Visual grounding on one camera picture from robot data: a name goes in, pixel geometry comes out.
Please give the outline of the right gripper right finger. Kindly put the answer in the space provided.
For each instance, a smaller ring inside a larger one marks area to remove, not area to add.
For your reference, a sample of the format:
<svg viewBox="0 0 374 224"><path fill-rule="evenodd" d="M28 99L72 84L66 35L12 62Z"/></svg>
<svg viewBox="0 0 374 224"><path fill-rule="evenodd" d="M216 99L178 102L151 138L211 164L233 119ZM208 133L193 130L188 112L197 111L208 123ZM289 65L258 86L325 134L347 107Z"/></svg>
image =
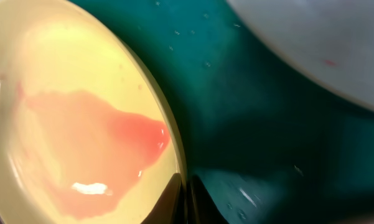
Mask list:
<svg viewBox="0 0 374 224"><path fill-rule="evenodd" d="M188 223L228 224L197 175L188 181Z"/></svg>

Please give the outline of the light blue plate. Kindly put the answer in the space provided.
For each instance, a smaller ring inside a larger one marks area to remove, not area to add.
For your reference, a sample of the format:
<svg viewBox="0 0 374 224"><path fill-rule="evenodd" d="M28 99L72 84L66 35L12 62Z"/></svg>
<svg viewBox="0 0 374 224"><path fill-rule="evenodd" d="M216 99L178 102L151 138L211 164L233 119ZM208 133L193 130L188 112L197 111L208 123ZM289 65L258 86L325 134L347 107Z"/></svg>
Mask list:
<svg viewBox="0 0 374 224"><path fill-rule="evenodd" d="M273 52L318 85L374 111L374 0L229 0Z"/></svg>

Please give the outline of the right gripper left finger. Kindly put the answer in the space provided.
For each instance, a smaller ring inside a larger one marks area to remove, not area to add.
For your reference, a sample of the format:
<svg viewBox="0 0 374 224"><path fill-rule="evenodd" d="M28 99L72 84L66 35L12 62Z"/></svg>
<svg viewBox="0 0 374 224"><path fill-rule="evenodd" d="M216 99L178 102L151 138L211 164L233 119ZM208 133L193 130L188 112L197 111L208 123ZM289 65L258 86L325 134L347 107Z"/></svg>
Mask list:
<svg viewBox="0 0 374 224"><path fill-rule="evenodd" d="M154 208L141 224L183 224L184 222L184 190L182 177L174 174Z"/></svg>

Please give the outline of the yellow-green plate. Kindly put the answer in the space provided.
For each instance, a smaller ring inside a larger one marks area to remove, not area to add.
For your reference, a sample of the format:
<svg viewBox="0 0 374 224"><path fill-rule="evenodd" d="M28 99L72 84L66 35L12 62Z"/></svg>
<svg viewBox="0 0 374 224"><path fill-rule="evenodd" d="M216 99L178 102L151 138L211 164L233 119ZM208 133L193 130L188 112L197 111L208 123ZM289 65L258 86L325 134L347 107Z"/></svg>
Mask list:
<svg viewBox="0 0 374 224"><path fill-rule="evenodd" d="M69 1L0 1L0 220L141 223L182 142L139 57Z"/></svg>

